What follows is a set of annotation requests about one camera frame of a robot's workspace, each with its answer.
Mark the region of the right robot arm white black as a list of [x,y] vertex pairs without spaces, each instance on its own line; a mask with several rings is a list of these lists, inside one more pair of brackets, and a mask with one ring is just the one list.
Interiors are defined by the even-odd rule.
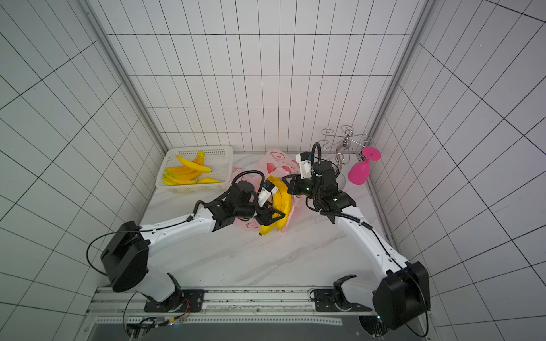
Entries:
[[308,209],[327,217],[350,237],[371,263],[375,282],[369,285],[353,274],[333,284],[332,302],[339,311],[360,305],[371,309],[379,325],[395,330],[431,308],[429,274],[419,262],[411,263],[373,229],[356,201],[337,183],[339,170],[322,157],[320,143],[297,155],[298,175],[284,176],[289,194],[304,196]]

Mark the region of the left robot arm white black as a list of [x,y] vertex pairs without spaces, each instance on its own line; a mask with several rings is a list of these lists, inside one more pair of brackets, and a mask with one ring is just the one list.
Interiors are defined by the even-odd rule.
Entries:
[[149,258],[159,251],[200,234],[217,232],[236,220],[256,220],[269,226],[283,219],[283,211],[274,207],[273,196],[280,193],[276,182],[264,173],[258,186],[237,175],[231,186],[216,199],[196,202],[191,213],[162,223],[139,226],[130,221],[111,233],[112,239],[100,256],[103,276],[115,293],[129,290],[140,292],[161,305],[181,300],[183,291],[168,273],[149,264]]

